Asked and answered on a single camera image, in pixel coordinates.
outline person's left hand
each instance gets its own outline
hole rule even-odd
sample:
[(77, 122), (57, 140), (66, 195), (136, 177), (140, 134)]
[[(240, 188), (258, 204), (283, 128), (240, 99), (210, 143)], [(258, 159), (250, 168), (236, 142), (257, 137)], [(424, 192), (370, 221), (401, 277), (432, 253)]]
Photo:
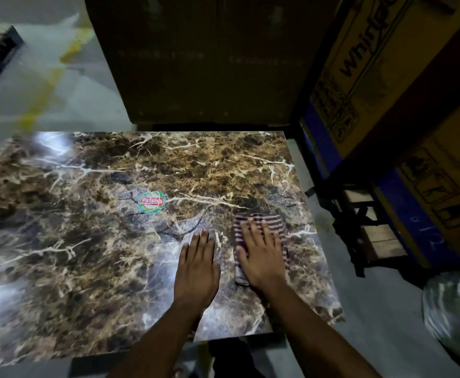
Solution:
[(218, 261), (212, 260), (214, 239), (208, 236), (203, 230), (201, 235), (193, 235), (190, 245), (183, 245), (174, 282), (173, 304), (189, 307), (196, 315), (202, 315), (220, 286), (221, 268)]

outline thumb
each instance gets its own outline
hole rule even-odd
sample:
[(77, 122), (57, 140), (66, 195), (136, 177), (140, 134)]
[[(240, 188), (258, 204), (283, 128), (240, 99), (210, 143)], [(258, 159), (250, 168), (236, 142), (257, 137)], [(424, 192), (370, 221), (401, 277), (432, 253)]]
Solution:
[(212, 276), (214, 279), (212, 281), (212, 284), (214, 286), (214, 296), (215, 296), (216, 293), (218, 292), (218, 289), (220, 288), (221, 265), (219, 261), (214, 261), (212, 263)]
[(249, 269), (248, 255), (246, 255), (246, 250), (242, 248), (240, 245), (237, 246), (237, 258), (239, 259), (241, 268), (244, 270), (244, 273), (247, 275), (248, 269)]

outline hand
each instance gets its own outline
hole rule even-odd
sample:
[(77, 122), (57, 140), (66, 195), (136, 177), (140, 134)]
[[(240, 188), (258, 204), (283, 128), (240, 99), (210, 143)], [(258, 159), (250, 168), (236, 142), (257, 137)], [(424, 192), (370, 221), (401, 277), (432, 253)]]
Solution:
[(211, 304), (220, 287), (221, 268), (213, 262), (214, 239), (207, 240), (206, 230), (195, 233), (188, 246), (181, 248), (174, 282), (174, 303), (194, 311), (198, 316)]
[(268, 224), (262, 221), (262, 236), (252, 218), (240, 222), (240, 227), (249, 256), (246, 256), (246, 250), (241, 246), (237, 247), (237, 255), (249, 283), (264, 293), (277, 282), (285, 283), (286, 270), (279, 234), (271, 234)]

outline table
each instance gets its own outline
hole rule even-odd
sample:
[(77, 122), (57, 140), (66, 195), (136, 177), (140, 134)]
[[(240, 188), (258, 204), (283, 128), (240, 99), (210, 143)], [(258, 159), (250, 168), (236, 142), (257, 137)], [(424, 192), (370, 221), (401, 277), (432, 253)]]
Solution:
[(9, 139), (0, 150), (0, 365), (128, 349), (170, 306), (181, 244), (203, 228), (216, 240), (221, 282), (194, 340), (271, 332), (258, 296), (234, 283), (240, 212), (283, 217), (291, 286), (326, 321), (342, 319), (283, 133)]

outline forearm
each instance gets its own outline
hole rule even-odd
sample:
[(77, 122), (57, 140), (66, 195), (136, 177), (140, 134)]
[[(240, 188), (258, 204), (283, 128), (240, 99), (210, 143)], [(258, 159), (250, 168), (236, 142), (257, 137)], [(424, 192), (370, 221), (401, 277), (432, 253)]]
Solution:
[(170, 377), (196, 317), (189, 304), (174, 302), (133, 345), (125, 359), (108, 374), (108, 378)]
[(305, 376), (380, 377), (368, 362), (283, 281), (264, 292), (284, 324)]

